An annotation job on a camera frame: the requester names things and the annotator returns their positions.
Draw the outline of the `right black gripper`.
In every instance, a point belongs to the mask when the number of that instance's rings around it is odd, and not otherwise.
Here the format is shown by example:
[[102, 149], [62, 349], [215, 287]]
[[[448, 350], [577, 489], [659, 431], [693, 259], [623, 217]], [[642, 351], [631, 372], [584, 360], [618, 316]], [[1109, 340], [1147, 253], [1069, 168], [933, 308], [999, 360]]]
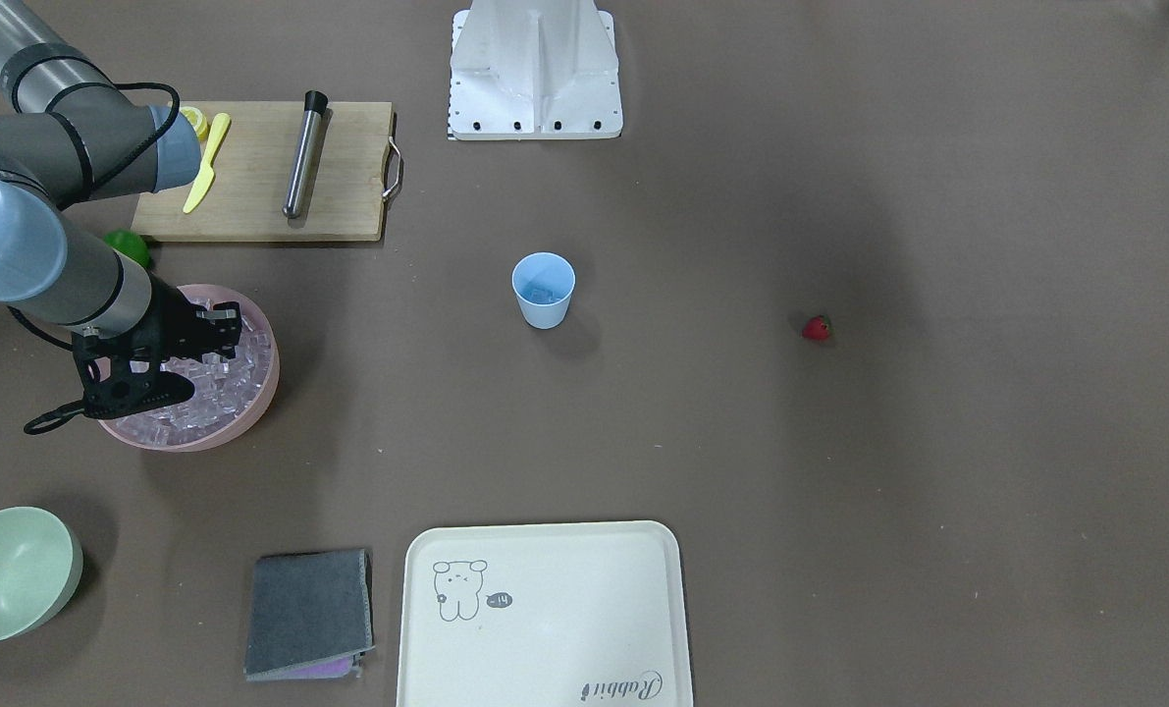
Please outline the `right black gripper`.
[[238, 301], [191, 301], [179, 287], [150, 277], [147, 313], [127, 334], [103, 340], [103, 356], [125, 359], [233, 359], [241, 341]]

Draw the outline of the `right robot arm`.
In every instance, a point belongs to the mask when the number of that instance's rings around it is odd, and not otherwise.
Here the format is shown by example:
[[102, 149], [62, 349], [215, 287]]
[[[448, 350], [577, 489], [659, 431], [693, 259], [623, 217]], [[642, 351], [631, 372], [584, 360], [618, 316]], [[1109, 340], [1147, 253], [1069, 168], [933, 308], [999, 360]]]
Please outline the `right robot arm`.
[[67, 216], [192, 183], [201, 143], [179, 93], [113, 82], [22, 1], [0, 1], [0, 303], [69, 331], [78, 356], [233, 356], [235, 301], [201, 307]]

